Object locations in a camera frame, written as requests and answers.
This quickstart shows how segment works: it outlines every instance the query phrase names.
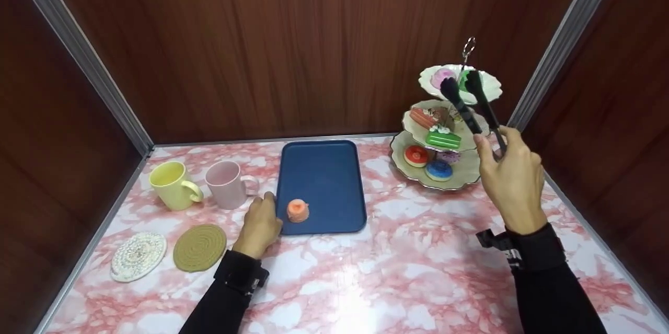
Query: pink marble tabletop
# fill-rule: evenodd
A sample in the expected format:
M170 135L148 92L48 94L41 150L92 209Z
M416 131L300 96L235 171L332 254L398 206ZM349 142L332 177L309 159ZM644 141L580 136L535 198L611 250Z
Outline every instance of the pink marble tabletop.
M270 270L240 332L418 333L520 332L515 289L504 256L480 247L475 233L503 229L480 184L438 192L406 181L391 165L389 137L353 139L358 147L368 222L357 234L284 237L263 260ZM239 234L244 206L220 210L204 184L215 161L231 159L276 188L284 142L158 148L55 313L48 332L178 332L213 281L215 267L188 274L172 249L189 227L215 223L228 247ZM186 164L205 201L170 212L148 184L166 160ZM546 187L543 208L609 333L667 332L566 208ZM136 232L167 237L165 258L131 283L110 277L112 255Z

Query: woven coaster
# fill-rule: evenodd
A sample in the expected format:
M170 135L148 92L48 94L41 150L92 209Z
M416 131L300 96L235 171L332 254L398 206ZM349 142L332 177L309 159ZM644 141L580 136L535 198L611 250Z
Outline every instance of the woven coaster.
M174 265L187 272L207 270L223 255L225 244L225 232L219 226L196 225L174 245Z
M125 241L114 253L110 275L118 282L132 282L147 275L160 263L167 250L161 234L140 232Z

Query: mug handle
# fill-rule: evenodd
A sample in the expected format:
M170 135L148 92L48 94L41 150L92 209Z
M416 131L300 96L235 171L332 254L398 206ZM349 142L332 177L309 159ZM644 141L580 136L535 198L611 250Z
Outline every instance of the mug handle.
M246 175L246 176L242 176L240 180L244 183L244 186L246 187L246 195L258 195L258 191L260 191L260 181L258 181L258 179L256 179L256 177ZM249 184L246 184L246 182L249 182L249 181L256 184L255 189L249 188Z
M193 184L191 181L182 181L181 186L187 187L188 189L191 189L193 193L190 196L191 201L193 202L201 202L202 198L204 198L204 195L202 194L202 191L196 184Z

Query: blue donut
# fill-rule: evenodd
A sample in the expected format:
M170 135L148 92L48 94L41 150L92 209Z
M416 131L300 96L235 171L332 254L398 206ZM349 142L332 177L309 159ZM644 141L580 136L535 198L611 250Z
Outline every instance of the blue donut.
M425 174L435 181L447 181L453 176L453 169L441 160L432 160L425 166Z

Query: pink mug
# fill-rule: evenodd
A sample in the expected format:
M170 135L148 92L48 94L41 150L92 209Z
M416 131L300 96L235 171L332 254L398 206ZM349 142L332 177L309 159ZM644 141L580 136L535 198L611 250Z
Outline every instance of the pink mug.
M250 195L258 195L260 189L258 179L253 176L242 176L239 164L231 160L214 163L207 170L205 181L218 207L225 210L238 208ZM255 189L248 187L249 181L256 184Z

